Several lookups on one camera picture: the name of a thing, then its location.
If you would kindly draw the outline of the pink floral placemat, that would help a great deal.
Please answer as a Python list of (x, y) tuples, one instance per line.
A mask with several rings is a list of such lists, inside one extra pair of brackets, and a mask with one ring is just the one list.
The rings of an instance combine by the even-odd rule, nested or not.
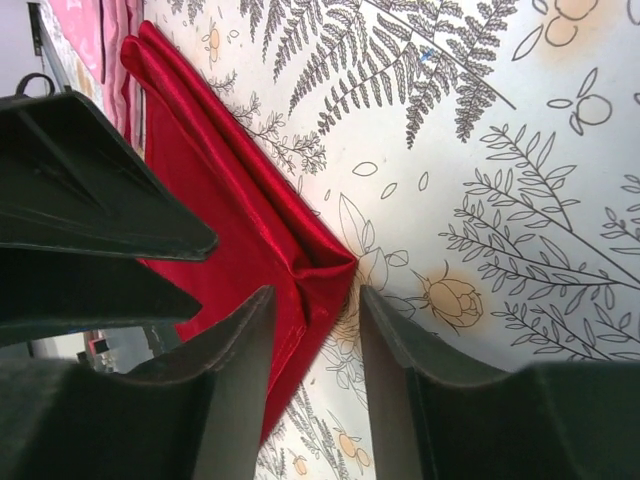
[(54, 35), (77, 59), (72, 72), (80, 91), (94, 99), (116, 130), (133, 147), (142, 140), (142, 93), (121, 61), (124, 40), (138, 33), (141, 1), (45, 1)]

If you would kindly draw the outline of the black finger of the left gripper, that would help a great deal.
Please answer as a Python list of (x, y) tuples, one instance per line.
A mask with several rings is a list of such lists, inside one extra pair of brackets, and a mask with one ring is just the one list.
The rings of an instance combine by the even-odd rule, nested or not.
[(218, 236), (70, 92), (1, 100), (1, 245), (201, 262)]
[(201, 304), (135, 259), (1, 250), (3, 347), (87, 331), (190, 320)]

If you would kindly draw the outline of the red cloth napkin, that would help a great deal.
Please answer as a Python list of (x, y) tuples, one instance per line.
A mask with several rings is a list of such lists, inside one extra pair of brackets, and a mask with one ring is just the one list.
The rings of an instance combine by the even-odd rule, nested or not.
[(152, 263), (201, 304), (179, 337), (197, 336), (262, 286), (275, 290), (269, 434), (341, 314), (356, 258), (152, 23), (124, 39), (121, 60), (145, 92), (147, 165), (219, 238), (202, 263)]

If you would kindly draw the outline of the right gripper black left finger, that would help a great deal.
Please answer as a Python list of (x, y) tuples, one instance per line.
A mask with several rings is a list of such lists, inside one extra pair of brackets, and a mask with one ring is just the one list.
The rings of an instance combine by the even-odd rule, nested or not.
[(260, 449), (275, 290), (128, 373), (1, 364), (5, 479), (250, 479)]

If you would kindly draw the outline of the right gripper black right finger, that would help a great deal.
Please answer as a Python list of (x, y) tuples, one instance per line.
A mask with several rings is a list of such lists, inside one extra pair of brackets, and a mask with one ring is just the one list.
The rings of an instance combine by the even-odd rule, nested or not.
[(639, 366), (508, 373), (403, 317), (374, 288), (359, 321), (380, 479), (635, 479)]

